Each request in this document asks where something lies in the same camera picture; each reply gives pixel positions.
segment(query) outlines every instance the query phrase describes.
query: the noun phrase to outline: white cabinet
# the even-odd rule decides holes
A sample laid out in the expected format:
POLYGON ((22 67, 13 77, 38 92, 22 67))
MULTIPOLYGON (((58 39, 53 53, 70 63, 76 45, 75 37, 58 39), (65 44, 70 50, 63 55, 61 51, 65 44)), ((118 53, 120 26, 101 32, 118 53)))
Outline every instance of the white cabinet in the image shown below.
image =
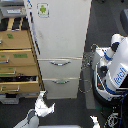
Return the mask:
POLYGON ((91 0, 28 1, 24 3, 35 35, 33 40, 37 40, 35 49, 47 97, 76 98, 91 0), (65 83, 63 87, 51 82, 69 78, 74 78, 74 82, 65 83))

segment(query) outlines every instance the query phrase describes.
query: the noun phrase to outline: blue label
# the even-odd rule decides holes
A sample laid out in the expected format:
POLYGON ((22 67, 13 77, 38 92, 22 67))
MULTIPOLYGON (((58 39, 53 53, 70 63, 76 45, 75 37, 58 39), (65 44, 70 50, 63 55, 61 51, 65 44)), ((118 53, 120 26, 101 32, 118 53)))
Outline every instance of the blue label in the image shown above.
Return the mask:
POLYGON ((124 68, 120 68, 120 72, 117 74, 117 77, 114 78, 114 81, 119 85, 121 81, 124 79, 126 74, 126 70, 124 68))

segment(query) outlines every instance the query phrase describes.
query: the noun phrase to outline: refrigerator door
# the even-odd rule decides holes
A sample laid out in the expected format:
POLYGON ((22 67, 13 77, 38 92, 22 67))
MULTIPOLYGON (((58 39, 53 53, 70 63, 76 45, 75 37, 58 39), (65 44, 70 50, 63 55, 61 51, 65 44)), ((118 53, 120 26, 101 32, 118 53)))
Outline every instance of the refrigerator door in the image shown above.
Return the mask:
POLYGON ((40 50, 38 59, 82 56, 91 0, 30 0, 25 4, 40 50))

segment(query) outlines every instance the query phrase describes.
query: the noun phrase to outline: gray floor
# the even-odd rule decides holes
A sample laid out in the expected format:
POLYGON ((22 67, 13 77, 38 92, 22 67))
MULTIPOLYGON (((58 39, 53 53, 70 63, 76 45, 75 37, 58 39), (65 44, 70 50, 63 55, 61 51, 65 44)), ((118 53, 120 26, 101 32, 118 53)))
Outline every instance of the gray floor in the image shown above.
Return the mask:
MULTIPOLYGON (((108 47, 111 36, 120 33, 126 36, 120 23, 121 10, 128 8, 128 0, 121 3, 120 0, 92 0, 91 15, 85 45, 85 54, 91 54, 91 45, 108 47)), ((90 70, 89 66, 83 67, 81 72, 80 87, 86 93, 78 91, 77 99, 48 100, 50 106, 56 103, 55 113, 45 118, 40 118, 40 125, 79 125, 83 128, 92 128, 91 115, 98 117, 98 121, 103 128, 105 119, 97 110, 99 104, 95 100, 92 90, 90 90, 90 70)), ((29 109, 34 108, 36 99, 20 99, 19 105, 0 104, 0 128, 11 128, 25 118, 29 109)))

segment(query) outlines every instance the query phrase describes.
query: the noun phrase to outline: wooden drawer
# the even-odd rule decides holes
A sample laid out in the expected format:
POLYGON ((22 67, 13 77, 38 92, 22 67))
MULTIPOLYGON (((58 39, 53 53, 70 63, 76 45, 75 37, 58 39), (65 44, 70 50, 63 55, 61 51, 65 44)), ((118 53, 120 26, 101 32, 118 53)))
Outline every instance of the wooden drawer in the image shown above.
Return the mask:
POLYGON ((0 41, 0 49, 31 48, 28 32, 26 30, 0 32, 0 41))
POLYGON ((36 65, 32 66, 15 66, 0 67, 0 77, 16 77, 16 76, 34 76, 38 75, 36 65))
POLYGON ((48 99, 77 98, 79 79, 43 80, 48 99))
POLYGON ((34 65, 31 49, 27 50, 0 50, 1 66, 34 65))
POLYGON ((38 61, 43 78, 79 77, 82 59, 38 61))
POLYGON ((28 93, 39 91, 38 78, 35 81, 0 83, 0 93, 28 93))

